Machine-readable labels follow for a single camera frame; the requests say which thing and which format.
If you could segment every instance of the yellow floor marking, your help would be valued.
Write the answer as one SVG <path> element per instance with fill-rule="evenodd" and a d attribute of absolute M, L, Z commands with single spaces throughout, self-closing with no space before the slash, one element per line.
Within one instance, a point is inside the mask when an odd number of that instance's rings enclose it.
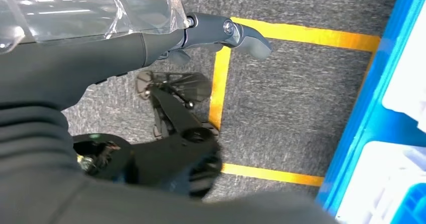
<path fill-rule="evenodd" d="M 222 172 L 225 174 L 241 175 L 265 180 L 275 180 L 311 186 L 321 186 L 324 180 L 323 177 L 319 176 L 302 175 L 233 164 L 224 164 Z"/>
<path fill-rule="evenodd" d="M 231 19 L 236 23 L 241 23 L 258 30 L 266 38 L 306 42 L 367 52 L 374 52 L 380 43 L 380 37 L 378 36 L 290 24 L 272 24 L 242 18 Z"/>
<path fill-rule="evenodd" d="M 230 58 L 231 50 L 228 47 L 224 47 L 216 53 L 208 120 L 218 130 L 221 128 Z"/>
<path fill-rule="evenodd" d="M 234 22 L 250 26 L 258 30 L 266 38 L 312 43 L 317 45 L 346 48 L 352 50 L 375 52 L 380 37 L 329 29 L 309 28 L 289 24 L 271 24 L 262 21 L 232 18 Z M 216 53 L 213 73 L 212 92 L 210 97 L 209 121 L 218 129 L 221 127 L 222 112 L 225 100 L 226 82 L 228 78 L 231 50 L 224 47 Z M 275 171 L 248 166 L 224 164 L 223 173 L 254 177 L 267 180 L 283 181 L 311 186 L 321 186 L 323 177 L 302 175 L 284 171 Z"/>

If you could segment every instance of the black mechanical part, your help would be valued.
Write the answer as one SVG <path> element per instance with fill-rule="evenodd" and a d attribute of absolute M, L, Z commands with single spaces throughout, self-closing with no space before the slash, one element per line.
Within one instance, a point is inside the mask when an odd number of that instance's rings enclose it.
<path fill-rule="evenodd" d="M 218 145 L 219 132 L 210 123 L 198 120 L 189 111 L 188 105 L 191 104 L 193 107 L 195 101 L 200 102 L 208 98 L 211 94 L 211 82 L 200 73 L 143 71 L 138 74 L 136 88 L 142 98 L 148 98 L 151 102 L 155 118 L 153 133 L 157 140 L 179 135 L 186 140 L 182 142 L 182 146 L 187 151 L 193 148 L 193 143 L 196 145 L 207 145 L 206 141 L 214 143 L 209 152 L 199 153 L 202 158 L 198 163 L 188 162 L 191 167 L 180 172 L 179 175 L 189 176 L 189 182 L 173 184 L 175 186 L 173 188 L 179 191 L 189 191 L 190 196 L 203 198 L 212 188 L 222 169 Z M 196 152 L 197 150 L 193 149 L 188 154 L 193 155 Z"/>
<path fill-rule="evenodd" d="M 85 172 L 98 179 L 128 182 L 132 179 L 133 148 L 132 145 L 115 135 L 85 134 L 74 139 L 74 150 L 81 157 L 93 160 Z"/>
<path fill-rule="evenodd" d="M 130 145 L 114 135 L 76 136 L 80 164 L 91 165 L 86 174 L 203 198 L 222 169 L 219 132 L 186 105 L 209 97 L 209 80 L 199 73 L 141 72 L 136 87 L 152 104 L 156 141 Z"/>
<path fill-rule="evenodd" d="M 195 102 L 201 102 L 211 95 L 211 82 L 198 72 L 160 73 L 141 71 L 137 76 L 136 91 L 142 99 L 148 99 L 149 87 L 152 85 L 177 96 L 188 109 L 192 109 Z"/>

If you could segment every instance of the metal bolt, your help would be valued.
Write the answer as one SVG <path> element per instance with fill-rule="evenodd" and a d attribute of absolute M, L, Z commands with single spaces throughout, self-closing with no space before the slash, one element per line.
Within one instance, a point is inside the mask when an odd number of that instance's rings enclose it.
<path fill-rule="evenodd" d="M 193 27 L 195 25 L 195 21 L 192 17 L 188 17 L 188 18 L 185 19 L 183 24 L 185 25 L 185 28 L 190 28 L 190 27 Z"/>
<path fill-rule="evenodd" d="M 230 20 L 226 20 L 224 22 L 224 31 L 228 36 L 232 36 L 234 33 L 234 23 L 232 23 Z"/>

